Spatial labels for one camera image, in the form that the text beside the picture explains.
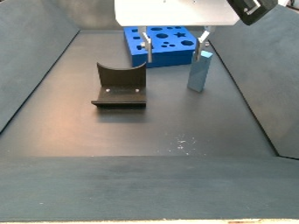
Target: black curved holder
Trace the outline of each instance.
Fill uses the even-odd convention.
[[[146,63],[129,69],[114,69],[98,63],[101,90],[91,103],[102,108],[146,107]]]

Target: dark gray floor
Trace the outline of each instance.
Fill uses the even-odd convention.
[[[31,157],[0,170],[0,221],[299,218],[299,163],[280,157]]]
[[[98,111],[97,62],[127,59],[122,32],[83,32],[23,105],[0,136],[0,221],[298,219],[298,161],[276,156],[221,59],[202,94],[190,66],[154,68],[147,109]]]
[[[276,155],[217,55],[202,94],[187,88],[190,65],[147,69],[142,110],[90,103],[98,62],[130,67],[122,31],[79,34],[0,136],[2,156]]]

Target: hole in foam block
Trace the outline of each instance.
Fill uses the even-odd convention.
[[[185,40],[185,41],[182,42],[182,44],[183,44],[185,46],[193,46],[193,45],[194,45],[194,43],[193,43],[190,40]]]
[[[159,39],[167,39],[167,38],[169,38],[169,35],[165,34],[165,33],[159,33],[159,34],[157,34],[157,37],[158,37]]]
[[[153,30],[154,32],[159,32],[162,29],[163,29],[163,28],[161,28],[161,27],[154,27],[154,28],[151,28],[151,30]]]

